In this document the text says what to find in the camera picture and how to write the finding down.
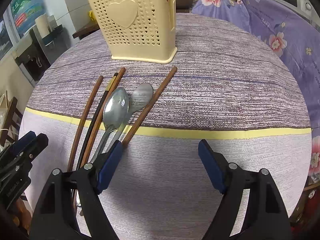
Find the steel oval spoon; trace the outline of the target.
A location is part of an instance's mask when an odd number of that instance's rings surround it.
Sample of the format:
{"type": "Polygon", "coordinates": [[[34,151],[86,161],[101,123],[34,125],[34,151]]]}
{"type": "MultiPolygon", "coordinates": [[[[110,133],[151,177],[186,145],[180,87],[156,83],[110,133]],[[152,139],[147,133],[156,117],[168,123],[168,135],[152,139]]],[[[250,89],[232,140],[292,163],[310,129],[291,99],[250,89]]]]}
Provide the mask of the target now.
{"type": "Polygon", "coordinates": [[[105,132],[99,145],[90,160],[93,163],[98,155],[102,154],[110,133],[119,128],[129,110],[129,99],[125,88],[120,87],[114,90],[107,100],[103,111],[103,124],[105,132]]]}

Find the blue water jug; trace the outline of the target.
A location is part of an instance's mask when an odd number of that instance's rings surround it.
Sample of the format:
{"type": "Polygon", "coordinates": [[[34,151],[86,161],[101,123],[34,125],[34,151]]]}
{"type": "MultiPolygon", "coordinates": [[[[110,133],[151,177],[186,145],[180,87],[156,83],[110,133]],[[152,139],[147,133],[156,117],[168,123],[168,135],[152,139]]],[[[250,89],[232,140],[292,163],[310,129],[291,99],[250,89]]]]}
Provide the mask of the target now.
{"type": "Polygon", "coordinates": [[[43,0],[12,0],[10,7],[20,37],[46,12],[43,0]]]}

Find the paper cup holder tube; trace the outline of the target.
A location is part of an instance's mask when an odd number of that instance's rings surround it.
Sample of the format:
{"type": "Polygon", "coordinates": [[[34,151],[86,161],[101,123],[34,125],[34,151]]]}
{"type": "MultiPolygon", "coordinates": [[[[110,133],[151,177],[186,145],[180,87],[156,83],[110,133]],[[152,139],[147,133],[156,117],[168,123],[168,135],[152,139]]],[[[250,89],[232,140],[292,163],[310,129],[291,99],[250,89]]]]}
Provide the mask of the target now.
{"type": "Polygon", "coordinates": [[[45,46],[50,45],[63,32],[63,26],[57,25],[54,15],[43,14],[35,19],[35,23],[45,46]]]}

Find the light brown chopstick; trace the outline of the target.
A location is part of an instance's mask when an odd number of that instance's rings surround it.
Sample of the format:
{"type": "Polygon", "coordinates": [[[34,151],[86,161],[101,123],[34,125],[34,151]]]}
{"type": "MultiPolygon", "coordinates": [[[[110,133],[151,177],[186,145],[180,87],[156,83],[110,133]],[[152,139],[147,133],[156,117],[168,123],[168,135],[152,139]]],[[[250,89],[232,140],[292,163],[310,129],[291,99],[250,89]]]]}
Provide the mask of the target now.
{"type": "Polygon", "coordinates": [[[95,142],[95,138],[97,136],[97,132],[99,131],[100,125],[103,122],[103,111],[104,111],[104,107],[106,105],[107,99],[110,97],[112,92],[117,88],[117,86],[119,85],[119,83],[121,81],[121,78],[123,77],[125,72],[126,72],[126,68],[125,67],[120,68],[120,70],[118,72],[118,76],[116,77],[116,79],[114,80],[112,86],[110,87],[110,90],[108,91],[108,95],[107,95],[107,97],[106,97],[106,99],[105,99],[105,101],[103,103],[103,106],[102,106],[102,108],[101,108],[101,110],[99,112],[98,118],[97,118],[97,120],[95,122],[95,125],[93,127],[93,131],[92,131],[91,136],[89,138],[89,142],[88,142],[88,145],[86,147],[85,154],[84,154],[84,157],[82,159],[80,167],[82,165],[84,165],[88,161],[88,158],[90,156],[93,144],[95,142]]]}

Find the purple floral cloth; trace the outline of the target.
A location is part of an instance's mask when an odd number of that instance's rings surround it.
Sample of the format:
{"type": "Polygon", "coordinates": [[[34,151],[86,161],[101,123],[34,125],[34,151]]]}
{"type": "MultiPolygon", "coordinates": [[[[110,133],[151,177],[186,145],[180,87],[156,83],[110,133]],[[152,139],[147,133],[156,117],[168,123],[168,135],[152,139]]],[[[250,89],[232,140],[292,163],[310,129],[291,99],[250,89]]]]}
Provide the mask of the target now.
{"type": "Polygon", "coordinates": [[[233,23],[264,42],[287,66],[304,96],[312,128],[308,175],[319,178],[319,32],[274,0],[197,0],[192,13],[233,23]]]}

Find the grey water dispenser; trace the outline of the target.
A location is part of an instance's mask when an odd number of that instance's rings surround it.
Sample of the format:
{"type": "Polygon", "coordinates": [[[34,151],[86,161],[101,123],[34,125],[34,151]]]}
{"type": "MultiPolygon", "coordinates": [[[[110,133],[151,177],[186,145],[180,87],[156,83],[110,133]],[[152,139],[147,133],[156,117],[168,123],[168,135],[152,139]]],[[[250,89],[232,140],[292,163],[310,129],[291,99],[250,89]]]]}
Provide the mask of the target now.
{"type": "Polygon", "coordinates": [[[33,87],[43,77],[44,72],[67,50],[64,32],[64,27],[58,25],[42,38],[34,25],[12,52],[15,62],[33,87]]]}

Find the purple striped tablecloth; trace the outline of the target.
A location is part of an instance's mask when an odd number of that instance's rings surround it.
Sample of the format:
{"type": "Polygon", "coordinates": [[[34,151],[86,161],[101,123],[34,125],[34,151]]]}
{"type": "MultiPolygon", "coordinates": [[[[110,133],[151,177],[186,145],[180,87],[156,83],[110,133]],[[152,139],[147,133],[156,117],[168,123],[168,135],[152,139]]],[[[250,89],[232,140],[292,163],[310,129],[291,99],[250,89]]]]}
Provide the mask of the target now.
{"type": "Polygon", "coordinates": [[[201,239],[221,202],[198,156],[199,141],[241,168],[271,172],[287,212],[302,194],[311,155],[308,110],[280,58],[235,25],[193,14],[176,16],[177,53],[169,64],[111,59],[97,31],[62,54],[35,86],[21,134],[49,143],[34,160],[26,196],[35,207],[53,169],[67,169],[80,118],[99,76],[93,106],[121,67],[131,93],[158,88],[177,72],[130,141],[100,196],[120,239],[201,239]]]}

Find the black gold-banded chopstick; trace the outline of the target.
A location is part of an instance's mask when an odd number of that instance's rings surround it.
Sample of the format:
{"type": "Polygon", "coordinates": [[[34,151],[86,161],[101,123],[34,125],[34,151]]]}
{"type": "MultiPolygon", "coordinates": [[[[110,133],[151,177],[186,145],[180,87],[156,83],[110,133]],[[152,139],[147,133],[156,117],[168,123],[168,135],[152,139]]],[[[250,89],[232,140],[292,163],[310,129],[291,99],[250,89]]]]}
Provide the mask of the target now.
{"type": "Polygon", "coordinates": [[[86,137],[84,139],[84,143],[82,145],[82,148],[81,148],[81,151],[80,151],[80,155],[79,155],[79,159],[78,159],[78,162],[77,162],[77,165],[76,165],[76,169],[79,169],[80,168],[80,165],[81,165],[81,162],[82,162],[82,159],[84,157],[84,154],[85,154],[85,150],[86,150],[86,147],[88,145],[88,142],[89,142],[89,138],[91,136],[91,133],[93,131],[93,127],[95,125],[95,122],[98,118],[98,115],[99,115],[99,112],[103,106],[103,103],[108,95],[108,91],[110,90],[110,87],[112,86],[114,80],[116,79],[116,77],[118,76],[118,73],[114,73],[114,75],[112,76],[111,80],[109,81],[104,93],[103,93],[103,96],[102,98],[100,99],[100,102],[99,102],[99,105],[97,106],[97,109],[95,110],[95,113],[93,115],[93,118],[92,118],[92,121],[89,125],[89,128],[87,130],[87,134],[86,134],[86,137]]]}

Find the cream plastic utensil holder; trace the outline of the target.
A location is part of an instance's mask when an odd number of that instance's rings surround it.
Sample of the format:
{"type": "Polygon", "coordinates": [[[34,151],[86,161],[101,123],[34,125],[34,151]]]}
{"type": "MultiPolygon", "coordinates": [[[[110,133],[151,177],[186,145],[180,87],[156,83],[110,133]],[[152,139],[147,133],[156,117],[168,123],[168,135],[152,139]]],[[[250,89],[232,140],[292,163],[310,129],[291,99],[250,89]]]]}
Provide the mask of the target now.
{"type": "Polygon", "coordinates": [[[114,60],[167,64],[177,47],[176,0],[88,0],[114,60]]]}

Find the steel matte spoon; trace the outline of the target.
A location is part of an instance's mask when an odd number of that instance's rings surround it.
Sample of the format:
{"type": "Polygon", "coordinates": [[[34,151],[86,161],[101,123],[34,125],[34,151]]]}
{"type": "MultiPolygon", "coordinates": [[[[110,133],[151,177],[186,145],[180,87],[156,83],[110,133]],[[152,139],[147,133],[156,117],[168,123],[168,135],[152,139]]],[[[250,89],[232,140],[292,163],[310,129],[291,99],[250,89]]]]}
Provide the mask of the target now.
{"type": "Polygon", "coordinates": [[[129,98],[129,110],[124,118],[124,121],[118,128],[116,134],[113,136],[107,151],[109,151],[116,140],[118,140],[129,122],[133,113],[143,109],[151,100],[153,96],[153,87],[149,83],[141,83],[131,94],[129,98]]]}

